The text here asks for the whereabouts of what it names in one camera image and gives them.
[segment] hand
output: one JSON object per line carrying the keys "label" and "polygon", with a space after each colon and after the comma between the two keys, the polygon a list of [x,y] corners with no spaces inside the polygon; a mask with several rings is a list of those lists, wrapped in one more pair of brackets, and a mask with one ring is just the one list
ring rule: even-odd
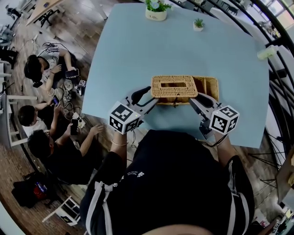
{"label": "hand", "polygon": [[93,134],[93,135],[97,135],[98,133],[101,133],[103,131],[103,126],[100,125],[96,125],[96,126],[93,126],[91,129],[90,129],[90,133]]}
{"label": "hand", "polygon": [[50,106],[52,104],[53,97],[50,98],[50,100],[47,102],[47,106]]}
{"label": "hand", "polygon": [[72,66],[68,67],[68,71],[72,71],[72,70],[76,70],[76,68]]}
{"label": "hand", "polygon": [[66,131],[64,132],[64,135],[66,135],[66,136],[70,136],[70,129],[71,129],[71,126],[72,126],[73,124],[72,123],[70,123],[69,125],[68,125],[68,127],[66,128]]}
{"label": "hand", "polygon": [[51,73],[55,74],[61,71],[61,64],[56,65],[52,70]]}
{"label": "hand", "polygon": [[61,111],[61,103],[59,102],[58,105],[54,106],[54,114],[58,115]]}

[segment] person with glasses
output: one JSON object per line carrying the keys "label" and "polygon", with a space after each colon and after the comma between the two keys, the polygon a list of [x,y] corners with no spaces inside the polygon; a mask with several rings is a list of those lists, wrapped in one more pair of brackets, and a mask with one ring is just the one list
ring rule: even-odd
{"label": "person with glasses", "polygon": [[44,166],[58,179],[68,184],[86,185],[89,183],[93,169],[98,169],[102,158],[97,151],[90,150],[91,144],[95,148],[94,137],[103,131],[103,126],[92,127],[77,149],[70,139],[71,126],[69,124],[64,134],[56,141],[43,130],[34,131],[28,139],[31,153],[39,158]]}
{"label": "person with glasses", "polygon": [[38,55],[30,55],[24,67],[24,75],[33,81],[33,86],[50,91],[56,89],[66,71],[76,69],[76,57],[69,51],[51,46]]}

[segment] window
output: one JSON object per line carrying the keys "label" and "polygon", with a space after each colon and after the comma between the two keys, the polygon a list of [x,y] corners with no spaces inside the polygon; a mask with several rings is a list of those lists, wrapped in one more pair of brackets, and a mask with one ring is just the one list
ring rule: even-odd
{"label": "window", "polygon": [[294,24],[294,19],[290,16],[289,12],[284,10],[278,17],[278,21],[282,24],[284,29],[289,28],[292,24]]}
{"label": "window", "polygon": [[284,10],[284,8],[282,7],[282,5],[281,5],[277,0],[273,1],[273,2],[268,6],[268,9],[269,9],[269,10],[270,10],[275,16]]}
{"label": "window", "polygon": [[269,21],[269,18],[267,18],[267,16],[263,13],[260,14],[262,16],[262,18],[264,18],[265,21]]}
{"label": "window", "polygon": [[261,2],[264,4],[264,5],[267,5],[270,3],[271,0],[261,0]]}
{"label": "window", "polygon": [[281,0],[286,6],[290,6],[293,4],[293,0]]}
{"label": "window", "polygon": [[291,11],[292,14],[294,14],[294,5],[290,6],[289,10]]}

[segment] black shirt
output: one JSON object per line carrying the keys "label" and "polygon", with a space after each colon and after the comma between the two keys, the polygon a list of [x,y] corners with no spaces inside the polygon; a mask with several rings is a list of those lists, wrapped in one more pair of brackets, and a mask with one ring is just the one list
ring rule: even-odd
{"label": "black shirt", "polygon": [[[238,156],[231,161],[236,188],[247,199],[251,221],[252,188]],[[215,235],[226,234],[232,202],[228,165],[222,168],[210,151],[188,134],[149,131],[125,171],[121,158],[109,153],[81,202],[81,217],[85,222],[94,182],[103,181],[116,183],[107,199],[114,235],[141,235],[172,224],[197,225]],[[242,234],[245,213],[241,199],[234,198],[234,234]],[[94,231],[103,232],[102,213],[97,206],[96,219],[91,220]]]}
{"label": "black shirt", "polygon": [[54,152],[42,163],[50,172],[61,181],[68,184],[86,185],[89,183],[97,157],[86,155],[76,149],[73,142],[68,140],[65,145],[54,143]]}

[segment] smartphone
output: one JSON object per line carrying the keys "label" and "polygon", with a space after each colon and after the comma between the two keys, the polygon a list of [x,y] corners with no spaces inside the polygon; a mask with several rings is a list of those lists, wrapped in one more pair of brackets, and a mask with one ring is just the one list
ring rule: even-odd
{"label": "smartphone", "polygon": [[53,104],[58,105],[59,104],[59,99],[55,96],[53,96]]}
{"label": "smartphone", "polygon": [[65,77],[66,78],[74,78],[74,77],[77,77],[77,76],[79,76],[79,69],[65,72]]}
{"label": "smartphone", "polygon": [[78,128],[79,121],[77,119],[72,119],[71,123],[73,125],[71,126],[70,134],[77,135],[78,134],[77,128]]}

